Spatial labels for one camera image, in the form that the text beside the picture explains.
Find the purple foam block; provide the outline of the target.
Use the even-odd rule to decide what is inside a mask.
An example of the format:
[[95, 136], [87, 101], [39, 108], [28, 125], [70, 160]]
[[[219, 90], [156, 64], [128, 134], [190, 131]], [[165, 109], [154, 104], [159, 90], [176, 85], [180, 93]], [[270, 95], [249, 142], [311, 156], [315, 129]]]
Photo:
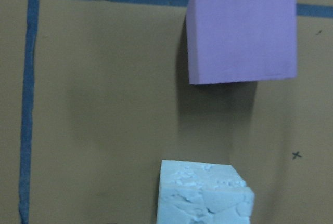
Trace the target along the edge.
[[192, 85], [297, 76], [296, 0], [189, 0]]

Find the light blue foam block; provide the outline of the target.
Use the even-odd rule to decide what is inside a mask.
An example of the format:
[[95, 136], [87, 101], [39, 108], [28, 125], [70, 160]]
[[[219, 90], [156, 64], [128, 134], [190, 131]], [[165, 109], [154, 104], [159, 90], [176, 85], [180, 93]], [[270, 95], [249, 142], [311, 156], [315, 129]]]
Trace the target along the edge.
[[250, 223], [253, 205], [231, 165], [161, 162], [157, 223]]

